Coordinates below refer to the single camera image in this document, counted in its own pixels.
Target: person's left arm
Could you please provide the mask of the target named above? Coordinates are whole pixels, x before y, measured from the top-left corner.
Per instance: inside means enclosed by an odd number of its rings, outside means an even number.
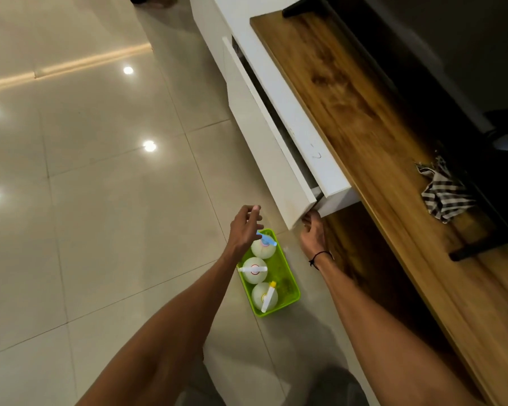
[[[263,226],[259,206],[243,206],[218,261],[133,335],[77,403],[173,405],[190,377],[237,262]]]

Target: person's right arm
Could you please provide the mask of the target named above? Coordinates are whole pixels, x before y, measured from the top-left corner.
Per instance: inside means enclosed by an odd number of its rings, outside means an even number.
[[[308,259],[326,250],[322,220],[303,220]],[[367,380],[382,406],[475,406],[473,396],[437,354],[363,293],[327,253],[315,258]]]

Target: black and white plaid cloth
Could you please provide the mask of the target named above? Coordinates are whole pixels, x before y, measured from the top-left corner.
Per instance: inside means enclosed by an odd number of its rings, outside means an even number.
[[[427,210],[443,224],[476,204],[467,189],[452,175],[441,156],[438,156],[431,167],[416,164],[418,172],[432,178],[425,191],[421,193]]]

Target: black string wristband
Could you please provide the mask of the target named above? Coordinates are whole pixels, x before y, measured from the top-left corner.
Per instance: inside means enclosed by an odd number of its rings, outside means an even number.
[[[333,255],[331,255],[331,252],[329,252],[329,251],[321,251],[321,252],[318,252],[318,253],[317,253],[316,255],[314,255],[314,256],[312,257],[312,259],[309,261],[310,265],[311,265],[311,266],[314,266],[314,267],[316,268],[316,270],[317,270],[317,271],[319,271],[319,269],[317,268],[317,266],[316,266],[316,265],[314,265],[314,260],[315,260],[315,259],[316,259],[316,257],[317,257],[318,255],[320,255],[321,253],[328,253],[328,254],[329,254],[329,256],[331,257],[331,259],[333,259]]]

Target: hand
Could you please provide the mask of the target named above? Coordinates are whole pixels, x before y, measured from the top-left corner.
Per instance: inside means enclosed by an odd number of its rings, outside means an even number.
[[[325,235],[322,218],[318,211],[309,211],[302,219],[303,231],[301,231],[301,249],[306,258],[311,260],[318,252],[326,251]]]
[[[263,229],[263,225],[258,224],[258,221],[262,220],[259,215],[260,208],[260,205],[243,205],[230,224],[230,236],[226,249],[237,262],[256,239],[262,238],[261,235],[256,234],[257,230]]]

